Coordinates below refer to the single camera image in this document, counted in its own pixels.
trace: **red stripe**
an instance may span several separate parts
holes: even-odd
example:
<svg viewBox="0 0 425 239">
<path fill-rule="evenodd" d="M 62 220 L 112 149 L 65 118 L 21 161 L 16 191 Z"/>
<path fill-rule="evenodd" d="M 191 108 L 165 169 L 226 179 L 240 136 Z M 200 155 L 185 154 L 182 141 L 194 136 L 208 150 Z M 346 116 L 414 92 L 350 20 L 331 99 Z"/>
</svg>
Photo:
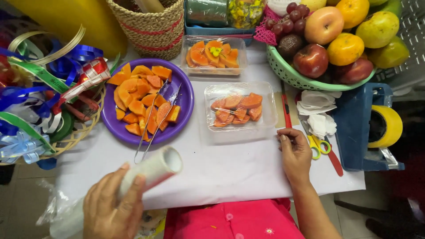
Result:
<svg viewBox="0 0 425 239">
<path fill-rule="evenodd" d="M 179 22 L 181 21 L 182 18 L 183 18 L 183 14 L 181 14 L 180 15 L 180 18 L 175 23 L 173 23 L 169 28 L 167 28 L 165 30 L 160 30 L 160 31 L 142 31 L 142 30 L 136 29 L 134 27 L 131 27 L 131 26 L 129 26 L 129 25 L 127 25 L 127 24 L 125 24 L 125 23 L 123 23 L 121 21 L 119 23 L 121 25 L 123 25 L 125 28 L 127 28 L 128 30 L 131 30 L 131 31 L 134 31 L 134 32 L 137 32 L 137 33 L 140 33 L 140 34 L 144 34 L 144 35 L 161 35 L 161 34 L 164 34 L 166 31 L 169 31 L 169 30 L 175 28 L 179 24 Z"/>
<path fill-rule="evenodd" d="M 144 50 L 149 50 L 149 51 L 165 51 L 168 49 L 171 49 L 174 47 L 175 44 L 177 44 L 180 40 L 181 37 L 183 36 L 183 32 L 180 34 L 180 36 L 178 38 L 176 38 L 171 44 L 169 44 L 168 46 L 162 46 L 162 47 L 150 47 L 150 46 L 142 46 L 140 44 L 135 43 L 135 45 L 137 47 L 140 47 Z"/>
</svg>

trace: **white table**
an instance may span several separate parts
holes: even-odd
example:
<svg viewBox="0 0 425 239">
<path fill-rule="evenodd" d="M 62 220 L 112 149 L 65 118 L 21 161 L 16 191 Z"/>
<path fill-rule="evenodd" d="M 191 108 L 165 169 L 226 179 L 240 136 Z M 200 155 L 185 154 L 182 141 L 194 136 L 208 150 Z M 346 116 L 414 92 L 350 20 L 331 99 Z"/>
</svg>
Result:
<svg viewBox="0 0 425 239">
<path fill-rule="evenodd" d="M 280 79 L 266 62 L 265 45 L 253 43 L 247 56 L 248 68 L 239 79 L 232 81 L 267 81 L 275 92 L 281 91 Z M 134 53 L 129 53 L 126 60 L 136 58 Z M 172 62 L 180 65 L 179 57 Z M 145 209 L 291 197 L 291 188 L 282 170 L 279 144 L 274 138 L 276 129 L 270 130 L 268 139 L 256 142 L 232 145 L 208 142 L 204 127 L 204 89 L 220 82 L 203 80 L 192 81 L 195 107 L 183 131 L 164 144 L 151 146 L 152 151 L 165 144 L 173 146 L 182 156 L 184 169 L 143 195 Z M 294 128 L 303 130 L 301 125 Z M 337 145 L 335 137 L 329 137 L 329 141 Z M 91 185 L 124 162 L 133 164 L 136 149 L 136 145 L 116 139 L 99 122 L 89 136 L 58 158 L 56 187 L 68 197 L 68 200 L 60 199 L 59 205 L 67 206 L 83 197 Z M 336 147 L 334 152 L 339 157 Z M 344 172 L 344 176 L 339 177 L 327 155 L 312 162 L 310 179 L 319 194 L 365 189 L 363 172 Z"/>
</svg>

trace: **metal tongs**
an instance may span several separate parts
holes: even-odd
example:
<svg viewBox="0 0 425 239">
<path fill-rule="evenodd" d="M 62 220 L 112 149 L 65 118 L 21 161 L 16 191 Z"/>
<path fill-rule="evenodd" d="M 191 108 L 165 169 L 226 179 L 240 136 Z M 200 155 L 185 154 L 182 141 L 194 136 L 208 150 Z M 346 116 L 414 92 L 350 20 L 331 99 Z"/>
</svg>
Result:
<svg viewBox="0 0 425 239">
<path fill-rule="evenodd" d="M 147 130 L 147 124 L 148 124 L 148 119 L 150 118 L 150 114 L 152 113 L 152 109 L 154 108 L 155 100 L 156 100 L 156 98 L 160 95 L 161 90 L 165 89 L 165 85 L 166 85 L 167 83 L 168 83 L 168 79 L 167 79 L 167 81 L 165 81 L 165 82 L 164 82 L 164 84 L 163 84 L 163 85 L 162 85 L 162 87 L 159 89 L 158 93 L 156 94 L 155 98 L 153 99 L 153 102 L 152 102 L 152 105 L 151 105 L 151 108 L 150 108 L 150 112 L 149 112 L 149 115 L 148 115 L 148 117 L 147 117 L 147 119 L 146 119 L 146 124 L 145 124 L 145 126 L 144 126 L 144 130 L 143 130 L 143 133 L 142 133 L 142 138 L 140 139 L 139 147 L 137 148 L 136 154 L 134 155 L 134 163 L 136 163 L 136 157 L 137 157 L 137 154 L 138 154 L 138 152 L 139 152 L 139 150 L 140 150 L 140 147 L 142 146 L 142 143 L 143 143 L 143 136 L 144 136 L 144 135 L 145 135 L 145 133 L 146 133 L 146 130 Z M 158 125 L 158 128 L 156 129 L 155 133 L 153 134 L 152 138 L 150 139 L 150 141 L 149 141 L 149 145 L 147 146 L 146 151 L 143 153 L 142 159 L 141 159 L 140 161 L 143 161 L 143 159 L 145 158 L 146 153 L 149 151 L 149 147 L 150 147 L 150 145 L 152 144 L 152 141 L 153 141 L 153 139 L 155 138 L 155 135 L 156 135 L 156 133 L 157 133 L 157 132 L 158 132 L 158 130 L 159 130 L 159 126 L 160 126 L 160 125 L 162 125 L 162 122 L 163 122 L 163 121 L 167 118 L 167 116 L 168 116 L 168 114 L 170 113 L 171 109 L 172 109 L 172 108 L 173 108 L 173 106 L 175 105 L 175 103 L 176 103 L 176 98 L 177 98 L 177 96 L 179 95 L 179 92 L 180 92 L 180 88 L 181 88 L 181 83 L 180 83 L 180 85 L 178 86 L 177 92 L 175 92 L 175 93 L 173 93 L 173 94 L 171 95 L 171 97 L 170 97 L 170 99 L 169 99 L 169 102 L 171 103 L 171 107 L 170 107 L 170 109 L 168 110 L 168 112 L 167 112 L 167 114 L 165 115 L 165 117 L 162 119 L 161 123 Z"/>
</svg>

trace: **grape bunch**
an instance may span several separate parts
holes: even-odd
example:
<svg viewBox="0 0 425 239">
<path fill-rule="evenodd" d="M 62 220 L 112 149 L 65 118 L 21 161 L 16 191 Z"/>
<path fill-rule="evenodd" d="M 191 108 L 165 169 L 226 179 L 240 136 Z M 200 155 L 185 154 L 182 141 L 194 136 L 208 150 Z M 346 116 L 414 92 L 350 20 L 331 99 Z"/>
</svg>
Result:
<svg viewBox="0 0 425 239">
<path fill-rule="evenodd" d="M 305 17 L 309 15 L 310 9 L 304 4 L 290 3 L 286 7 L 286 12 L 287 14 L 278 22 L 267 19 L 265 22 L 266 29 L 271 30 L 277 39 L 291 33 L 303 36 L 306 28 Z"/>
</svg>

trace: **green plastic basket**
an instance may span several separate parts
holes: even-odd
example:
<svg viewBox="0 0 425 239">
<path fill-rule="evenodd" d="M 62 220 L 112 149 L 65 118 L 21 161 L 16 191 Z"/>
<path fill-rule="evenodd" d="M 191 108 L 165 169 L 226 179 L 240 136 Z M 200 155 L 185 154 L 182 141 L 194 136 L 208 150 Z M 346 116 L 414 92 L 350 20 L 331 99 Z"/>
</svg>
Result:
<svg viewBox="0 0 425 239">
<path fill-rule="evenodd" d="M 367 79 L 364 79 L 353 85 L 333 85 L 322 83 L 317 80 L 309 79 L 302 76 L 292 66 L 290 66 L 278 53 L 276 48 L 267 45 L 267 60 L 275 73 L 288 84 L 303 90 L 311 91 L 348 91 L 357 88 L 368 82 L 375 75 L 376 68 Z"/>
</svg>

